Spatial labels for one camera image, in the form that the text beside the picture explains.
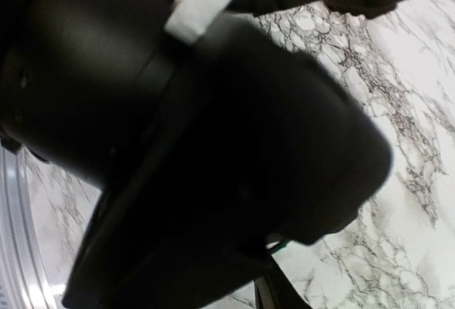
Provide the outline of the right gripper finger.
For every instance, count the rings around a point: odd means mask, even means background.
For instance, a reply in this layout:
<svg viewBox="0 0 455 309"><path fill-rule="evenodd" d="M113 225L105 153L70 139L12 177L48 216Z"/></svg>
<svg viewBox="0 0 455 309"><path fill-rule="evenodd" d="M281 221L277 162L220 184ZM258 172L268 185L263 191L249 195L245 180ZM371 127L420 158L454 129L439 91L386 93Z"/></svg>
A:
<svg viewBox="0 0 455 309"><path fill-rule="evenodd" d="M254 281L256 308L311 309L272 256L267 257L267 263L265 273Z"/></svg>

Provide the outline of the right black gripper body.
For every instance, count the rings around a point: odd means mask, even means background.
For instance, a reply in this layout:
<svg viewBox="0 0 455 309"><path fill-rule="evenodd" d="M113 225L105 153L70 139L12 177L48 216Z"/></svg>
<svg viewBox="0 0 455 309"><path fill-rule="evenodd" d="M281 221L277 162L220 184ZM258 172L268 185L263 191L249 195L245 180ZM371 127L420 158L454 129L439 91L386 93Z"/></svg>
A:
<svg viewBox="0 0 455 309"><path fill-rule="evenodd" d="M224 14L195 47L169 0L1 0L1 143L102 192L66 308L203 308L277 245L341 231L392 152L307 53Z"/></svg>

